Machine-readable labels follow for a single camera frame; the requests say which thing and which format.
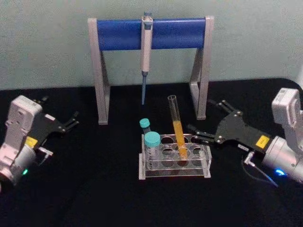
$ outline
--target test tube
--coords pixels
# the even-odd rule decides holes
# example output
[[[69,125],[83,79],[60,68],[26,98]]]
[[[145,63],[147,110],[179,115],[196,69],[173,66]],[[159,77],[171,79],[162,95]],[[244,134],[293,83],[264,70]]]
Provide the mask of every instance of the test tube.
[[[147,118],[143,118],[139,121],[140,127],[143,130],[143,133],[146,134],[151,131],[150,121]]]
[[[168,96],[167,99],[169,100],[169,108],[170,108],[172,123],[175,130],[176,139],[177,139],[179,155],[181,159],[187,159],[187,150],[185,147],[177,97],[172,95],[172,96]]]

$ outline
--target black cable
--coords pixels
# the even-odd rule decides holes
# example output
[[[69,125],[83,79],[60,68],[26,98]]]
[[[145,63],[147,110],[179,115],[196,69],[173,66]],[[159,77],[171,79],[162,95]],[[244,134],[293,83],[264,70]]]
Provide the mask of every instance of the black cable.
[[[264,180],[264,179],[261,179],[261,178],[258,178],[258,177],[255,177],[253,175],[251,175],[244,167],[244,162],[243,162],[243,157],[242,157],[242,160],[241,160],[241,166],[244,170],[244,172],[252,179],[256,180],[256,181],[260,181],[260,182],[264,182],[264,183],[269,183],[269,184],[272,184],[274,185],[275,187],[278,187],[278,185],[266,174],[264,173],[262,170],[260,170],[258,167],[255,166],[255,169],[257,169],[260,173],[262,173],[268,180]]]

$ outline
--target black tablecloth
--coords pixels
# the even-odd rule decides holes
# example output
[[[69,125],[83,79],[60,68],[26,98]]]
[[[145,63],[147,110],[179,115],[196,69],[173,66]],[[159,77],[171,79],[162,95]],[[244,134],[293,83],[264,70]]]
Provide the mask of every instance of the black tablecloth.
[[[243,111],[246,123],[283,137],[271,111],[281,87],[300,89],[286,79],[211,82],[208,98],[226,99]],[[184,133],[187,123],[215,133],[225,116],[208,106],[207,119],[197,121],[188,84],[149,85],[144,108],[140,86],[112,87],[105,126],[98,125],[93,87],[1,91],[1,142],[9,104],[21,94],[32,99],[49,95],[44,112],[62,122],[78,110],[80,125],[63,138],[49,139],[45,147],[54,156],[30,168],[12,192],[0,197],[1,226],[302,225],[303,187],[265,167],[279,188],[249,178],[241,167],[243,152],[232,145],[212,148],[210,179],[138,180],[139,120],[148,117],[154,131],[173,133],[168,95],[177,95]]]

